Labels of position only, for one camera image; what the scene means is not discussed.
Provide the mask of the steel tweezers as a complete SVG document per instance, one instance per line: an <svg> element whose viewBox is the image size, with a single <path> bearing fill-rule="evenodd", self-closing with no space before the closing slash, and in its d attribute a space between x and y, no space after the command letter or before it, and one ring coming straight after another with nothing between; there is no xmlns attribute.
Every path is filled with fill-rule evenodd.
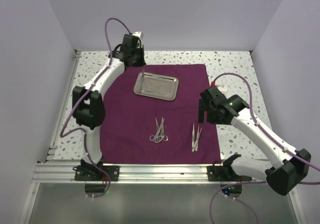
<svg viewBox="0 0 320 224"><path fill-rule="evenodd" d="M198 126L198 128L199 128L199 134L198 134L198 138L197 138L197 145L196 145L196 149L195 149L195 151L194 151L194 152L197 152L197 151L198 151L199 140L200 140L200 136L201 136L201 132L202 132L202 128L201 128L201 127L199 127L199 126Z"/></svg>
<svg viewBox="0 0 320 224"><path fill-rule="evenodd" d="M192 152L194 152L196 150L199 132L200 132L199 127L197 128L197 131L196 131L195 130L195 124L193 123L193 126L192 126L192 141L191 141Z"/></svg>

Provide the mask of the stainless steel instrument tray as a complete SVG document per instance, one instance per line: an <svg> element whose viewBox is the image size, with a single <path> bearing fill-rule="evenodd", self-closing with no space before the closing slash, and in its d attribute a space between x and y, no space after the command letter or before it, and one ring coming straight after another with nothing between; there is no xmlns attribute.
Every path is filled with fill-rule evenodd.
<svg viewBox="0 0 320 224"><path fill-rule="evenodd" d="M165 101L173 101L176 98L179 86L176 77L145 72L142 91L138 93L141 75L140 72L133 88L135 94Z"/></svg>

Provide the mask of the purple surgical drape cloth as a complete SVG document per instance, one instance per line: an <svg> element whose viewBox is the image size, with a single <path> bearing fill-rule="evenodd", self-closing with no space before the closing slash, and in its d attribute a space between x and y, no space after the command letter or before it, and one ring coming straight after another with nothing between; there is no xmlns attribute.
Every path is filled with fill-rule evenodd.
<svg viewBox="0 0 320 224"><path fill-rule="evenodd" d="M134 93L140 67L121 74L103 98L105 119L100 126L103 161L110 164L212 164L219 162L217 128L198 123L200 93L210 85L204 64L148 65L148 73L179 80L174 100L167 101ZM154 143L156 120L164 117L168 141ZM202 128L198 150L192 152L192 130Z"/></svg>

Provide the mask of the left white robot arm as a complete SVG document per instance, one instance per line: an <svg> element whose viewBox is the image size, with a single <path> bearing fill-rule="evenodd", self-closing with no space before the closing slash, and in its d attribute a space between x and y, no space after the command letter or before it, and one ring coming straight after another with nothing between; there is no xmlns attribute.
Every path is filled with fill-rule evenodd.
<svg viewBox="0 0 320 224"><path fill-rule="evenodd" d="M146 65L144 48L114 49L103 68L84 86L72 90L72 116L84 129L83 151L80 165L73 168L76 181L108 180L104 174L103 154L100 145L100 126L104 122L106 110L104 95L113 82L131 67Z"/></svg>

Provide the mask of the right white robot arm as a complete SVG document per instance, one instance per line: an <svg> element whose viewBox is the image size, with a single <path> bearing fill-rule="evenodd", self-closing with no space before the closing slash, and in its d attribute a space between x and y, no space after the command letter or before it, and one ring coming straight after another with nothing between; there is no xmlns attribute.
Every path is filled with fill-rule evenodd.
<svg viewBox="0 0 320 224"><path fill-rule="evenodd" d="M207 167L209 175L221 181L234 181L237 177L249 177L265 181L278 194L285 196L299 184L309 172L311 154L298 150L272 132L238 95L226 98L223 94L202 92L199 100L198 121L210 124L234 126L247 136L267 157L267 160L246 158L233 154L221 165Z"/></svg>

